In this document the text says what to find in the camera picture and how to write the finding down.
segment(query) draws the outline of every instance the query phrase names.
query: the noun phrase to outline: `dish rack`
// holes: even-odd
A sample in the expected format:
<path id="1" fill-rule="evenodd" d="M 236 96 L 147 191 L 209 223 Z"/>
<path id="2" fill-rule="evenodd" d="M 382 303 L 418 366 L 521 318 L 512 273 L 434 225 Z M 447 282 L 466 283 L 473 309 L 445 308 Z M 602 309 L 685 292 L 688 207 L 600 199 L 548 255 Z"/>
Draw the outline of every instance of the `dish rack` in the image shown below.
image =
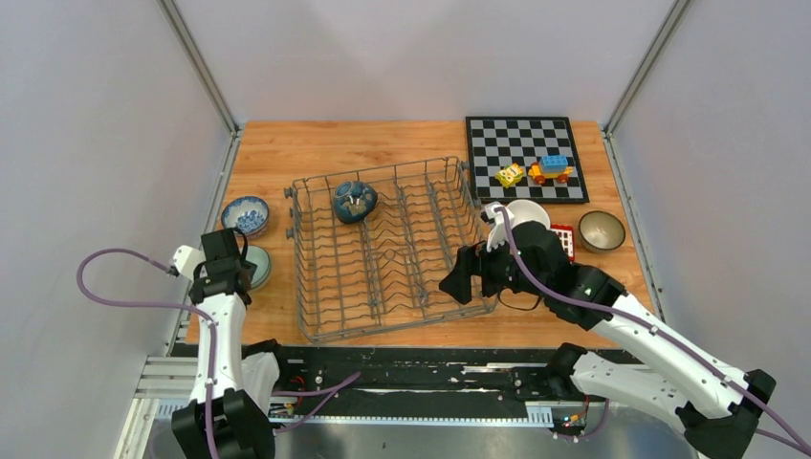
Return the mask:
<path id="1" fill-rule="evenodd" d="M 453 157 L 299 179 L 293 199 L 298 326 L 312 342 L 348 339 L 487 314 L 495 300 L 457 303 L 439 290 L 456 251 L 487 237 L 467 164 Z M 346 181 L 378 192 L 374 210 L 344 225 L 331 197 Z"/>

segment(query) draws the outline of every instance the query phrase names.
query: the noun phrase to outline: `checkered board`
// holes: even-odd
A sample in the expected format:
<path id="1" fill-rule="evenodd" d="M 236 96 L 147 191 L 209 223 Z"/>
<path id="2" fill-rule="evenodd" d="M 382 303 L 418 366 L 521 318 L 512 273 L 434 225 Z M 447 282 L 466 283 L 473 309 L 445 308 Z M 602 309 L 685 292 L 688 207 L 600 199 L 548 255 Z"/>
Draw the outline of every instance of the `checkered board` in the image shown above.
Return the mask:
<path id="1" fill-rule="evenodd" d="M 472 194 L 483 204 L 529 199 L 537 203 L 587 203 L 588 192 L 568 118 L 468 117 L 468 154 L 473 174 Z M 529 167 L 541 156 L 562 155 L 574 170 L 567 183 L 552 178 L 536 185 Z M 502 168 L 517 163 L 524 178 L 505 188 L 495 178 Z"/>

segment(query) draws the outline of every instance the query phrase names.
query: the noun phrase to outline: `white wall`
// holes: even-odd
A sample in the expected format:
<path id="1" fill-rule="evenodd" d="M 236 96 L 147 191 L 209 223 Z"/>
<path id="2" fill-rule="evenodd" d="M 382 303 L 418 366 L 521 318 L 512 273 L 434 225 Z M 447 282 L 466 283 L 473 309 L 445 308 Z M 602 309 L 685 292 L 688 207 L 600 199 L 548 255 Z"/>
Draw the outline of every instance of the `white wall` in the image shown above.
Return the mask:
<path id="1" fill-rule="evenodd" d="M 227 146 L 157 2 L 0 2 L 0 457 L 110 457 L 171 314 L 84 299 L 76 268 L 199 240 Z M 184 285 L 113 256 L 100 294 Z"/>
<path id="2" fill-rule="evenodd" d="M 809 18 L 805 0 L 694 2 L 617 134 L 669 322 L 775 376 L 806 440 Z M 747 457 L 800 455 L 758 439 Z"/>
<path id="3" fill-rule="evenodd" d="M 606 121 L 672 0 L 177 3 L 240 121 Z"/>

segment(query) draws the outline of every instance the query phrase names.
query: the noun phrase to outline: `beige bowl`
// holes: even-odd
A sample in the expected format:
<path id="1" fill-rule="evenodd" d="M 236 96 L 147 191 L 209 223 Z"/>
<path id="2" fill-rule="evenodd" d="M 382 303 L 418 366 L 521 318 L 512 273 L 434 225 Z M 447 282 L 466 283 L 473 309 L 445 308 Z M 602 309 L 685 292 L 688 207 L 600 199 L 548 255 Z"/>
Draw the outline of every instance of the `beige bowl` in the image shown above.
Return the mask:
<path id="1" fill-rule="evenodd" d="M 625 241 L 625 227 L 619 218 L 602 210 L 581 217 L 578 236 L 589 251 L 606 253 L 616 250 Z"/>

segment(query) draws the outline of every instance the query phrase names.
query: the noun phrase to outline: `metal base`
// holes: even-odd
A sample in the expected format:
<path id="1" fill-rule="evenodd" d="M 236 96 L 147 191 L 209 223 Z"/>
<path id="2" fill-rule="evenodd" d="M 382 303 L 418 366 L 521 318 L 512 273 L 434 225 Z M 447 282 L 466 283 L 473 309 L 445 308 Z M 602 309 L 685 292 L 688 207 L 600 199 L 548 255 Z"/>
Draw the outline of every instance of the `metal base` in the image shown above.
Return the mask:
<path id="1" fill-rule="evenodd" d="M 590 409 L 597 420 L 602 408 Z M 693 459 L 695 452 L 667 426 L 630 408 L 611 408 L 602 433 L 578 444 L 553 440 L 546 429 L 496 426 L 370 426 L 308 424 L 276 437 L 276 459 Z M 186 459 L 166 421 L 149 435 L 143 459 Z"/>

